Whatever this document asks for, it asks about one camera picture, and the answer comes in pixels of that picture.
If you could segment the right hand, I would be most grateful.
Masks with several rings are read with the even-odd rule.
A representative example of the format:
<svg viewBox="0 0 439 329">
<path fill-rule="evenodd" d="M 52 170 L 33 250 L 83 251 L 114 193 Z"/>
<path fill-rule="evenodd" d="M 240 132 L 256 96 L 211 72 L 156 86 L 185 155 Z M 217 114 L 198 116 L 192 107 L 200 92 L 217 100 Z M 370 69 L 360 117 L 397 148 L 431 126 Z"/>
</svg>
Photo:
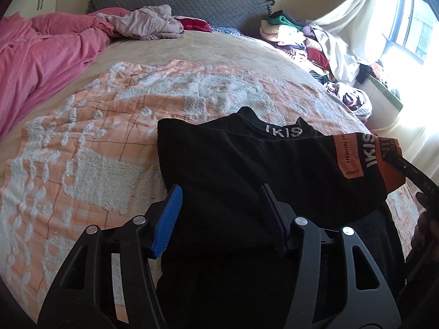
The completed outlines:
<svg viewBox="0 0 439 329">
<path fill-rule="evenodd" d="M 438 262 L 438 222 L 435 219 L 429 220 L 426 211 L 424 211 L 417 219 L 411 240 L 412 249 L 420 249 L 426 243 L 426 236 L 435 238 L 435 246 L 430 252 L 429 259 Z"/>
</svg>

